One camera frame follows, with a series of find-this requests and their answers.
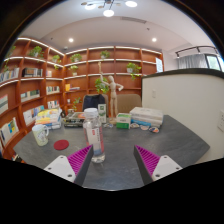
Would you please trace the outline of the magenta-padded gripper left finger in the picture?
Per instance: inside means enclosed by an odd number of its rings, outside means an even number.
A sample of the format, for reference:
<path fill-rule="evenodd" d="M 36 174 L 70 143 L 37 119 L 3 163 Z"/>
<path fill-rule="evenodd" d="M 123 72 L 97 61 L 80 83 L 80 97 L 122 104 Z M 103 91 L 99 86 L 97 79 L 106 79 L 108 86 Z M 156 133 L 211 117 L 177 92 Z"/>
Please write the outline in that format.
<path fill-rule="evenodd" d="M 92 156 L 93 146 L 90 145 L 69 156 L 58 156 L 44 170 L 82 186 Z"/>

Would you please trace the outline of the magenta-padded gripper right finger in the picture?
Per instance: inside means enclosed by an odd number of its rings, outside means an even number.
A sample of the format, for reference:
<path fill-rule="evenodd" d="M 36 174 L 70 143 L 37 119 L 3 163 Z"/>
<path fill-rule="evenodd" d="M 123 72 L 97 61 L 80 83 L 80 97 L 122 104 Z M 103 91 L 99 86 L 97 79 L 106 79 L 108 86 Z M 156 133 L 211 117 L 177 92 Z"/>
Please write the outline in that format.
<path fill-rule="evenodd" d="M 145 185 L 182 169 L 168 155 L 158 156 L 138 145 L 134 146 L 134 156 Z"/>

